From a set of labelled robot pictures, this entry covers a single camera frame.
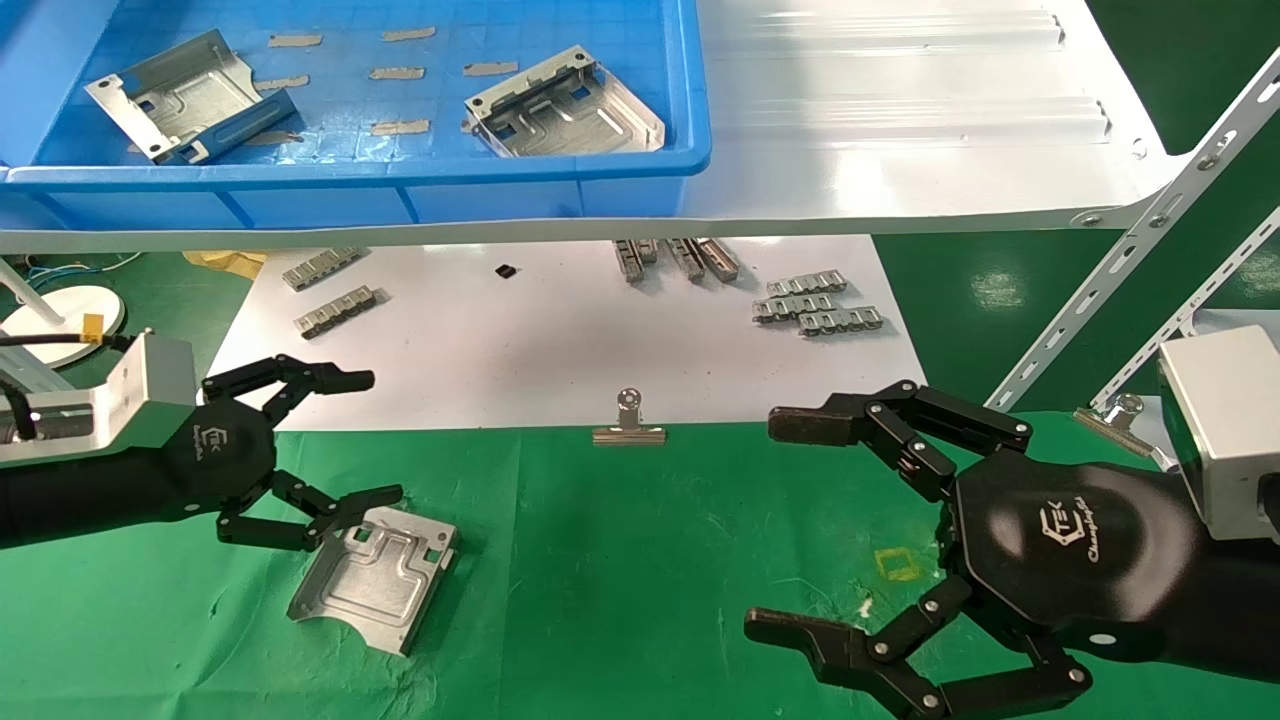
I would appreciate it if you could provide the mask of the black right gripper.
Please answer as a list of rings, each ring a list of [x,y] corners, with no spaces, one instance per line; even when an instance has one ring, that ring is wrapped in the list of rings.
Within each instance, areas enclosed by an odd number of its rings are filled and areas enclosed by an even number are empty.
[[[911,380],[832,393],[819,407],[773,407],[768,436],[863,445],[923,500],[952,498],[956,569],[972,585],[948,577],[876,634],[771,609],[744,619],[750,641],[801,652],[820,684],[865,693],[896,719],[1015,719],[1070,705],[1092,688],[1091,673],[1052,637],[1027,633],[1085,639],[1153,624],[1201,539],[1187,492],[1165,475],[1036,461],[1020,455],[1029,424]],[[996,455],[957,477],[929,438]],[[1025,632],[1015,646],[1030,665],[934,684],[910,657],[973,597],[986,615]]]

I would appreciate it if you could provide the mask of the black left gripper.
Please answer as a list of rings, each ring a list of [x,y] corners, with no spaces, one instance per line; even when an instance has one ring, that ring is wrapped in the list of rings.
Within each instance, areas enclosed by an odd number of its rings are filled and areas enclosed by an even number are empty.
[[[237,400],[280,384],[260,407]],[[333,363],[265,357],[202,380],[206,405],[165,443],[165,474],[173,491],[172,515],[218,515],[218,539],[225,544],[282,551],[315,551],[328,536],[362,524],[371,509],[403,498],[399,484],[361,489],[333,498],[288,471],[275,470],[273,427],[310,395],[360,393],[375,386],[370,370],[346,372]],[[247,518],[266,492],[301,511],[307,524]]]

